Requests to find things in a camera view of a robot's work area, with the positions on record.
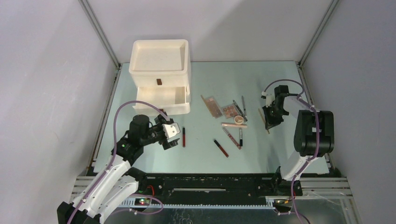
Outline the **white drawer organizer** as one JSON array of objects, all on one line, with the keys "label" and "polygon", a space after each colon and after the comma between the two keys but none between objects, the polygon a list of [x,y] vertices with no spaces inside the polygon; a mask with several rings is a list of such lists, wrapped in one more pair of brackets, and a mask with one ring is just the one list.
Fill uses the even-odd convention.
[{"label": "white drawer organizer", "polygon": [[[191,60],[185,39],[137,40],[133,44],[129,73],[136,88],[185,87],[191,103]],[[151,104],[138,103],[138,114],[157,116]]]}]

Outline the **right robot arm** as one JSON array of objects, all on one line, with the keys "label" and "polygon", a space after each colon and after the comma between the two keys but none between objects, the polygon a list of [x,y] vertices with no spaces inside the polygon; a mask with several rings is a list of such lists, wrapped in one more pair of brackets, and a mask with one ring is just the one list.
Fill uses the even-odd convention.
[{"label": "right robot arm", "polygon": [[272,190],[284,195],[294,189],[295,183],[308,166],[334,149],[334,116],[331,111],[318,110],[302,99],[301,94],[290,93],[287,85],[279,85],[274,93],[262,92],[265,129],[279,126],[284,117],[296,118],[293,137],[294,151],[280,165],[272,178]]}]

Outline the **white drawer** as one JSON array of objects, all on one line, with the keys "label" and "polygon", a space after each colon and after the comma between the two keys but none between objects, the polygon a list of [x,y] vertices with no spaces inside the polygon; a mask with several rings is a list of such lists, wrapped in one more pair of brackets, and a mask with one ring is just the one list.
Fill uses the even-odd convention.
[{"label": "white drawer", "polygon": [[188,114],[190,96],[185,87],[139,87],[136,99],[163,110],[167,115]]}]

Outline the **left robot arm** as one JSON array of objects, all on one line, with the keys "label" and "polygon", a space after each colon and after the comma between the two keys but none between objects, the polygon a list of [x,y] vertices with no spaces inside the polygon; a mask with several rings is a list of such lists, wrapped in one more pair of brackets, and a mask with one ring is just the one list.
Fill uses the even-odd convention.
[{"label": "left robot arm", "polygon": [[178,145],[178,123],[162,115],[150,124],[146,115],[136,115],[129,130],[120,138],[105,167],[71,203],[57,209],[60,224],[103,224],[130,195],[143,194],[148,188],[144,172],[133,168],[144,147],[158,143],[167,150]]}]

